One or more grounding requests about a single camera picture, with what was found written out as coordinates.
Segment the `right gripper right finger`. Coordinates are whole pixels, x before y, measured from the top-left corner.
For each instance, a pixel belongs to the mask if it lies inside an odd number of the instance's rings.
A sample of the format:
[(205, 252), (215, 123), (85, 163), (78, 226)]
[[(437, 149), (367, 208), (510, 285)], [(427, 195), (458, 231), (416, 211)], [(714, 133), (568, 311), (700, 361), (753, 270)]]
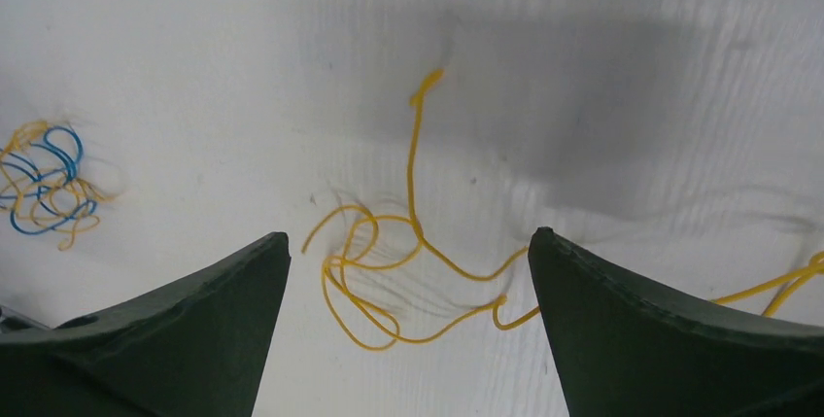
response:
[(570, 415), (822, 414), (822, 328), (685, 294), (549, 227), (528, 260)]

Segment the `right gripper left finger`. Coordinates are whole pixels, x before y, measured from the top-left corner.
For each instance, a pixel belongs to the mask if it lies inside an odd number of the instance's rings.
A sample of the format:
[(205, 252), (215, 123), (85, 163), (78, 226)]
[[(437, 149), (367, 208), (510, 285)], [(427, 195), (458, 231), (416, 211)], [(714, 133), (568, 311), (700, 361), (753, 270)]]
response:
[(54, 329), (1, 337), (5, 416), (249, 416), (289, 276), (272, 232)]

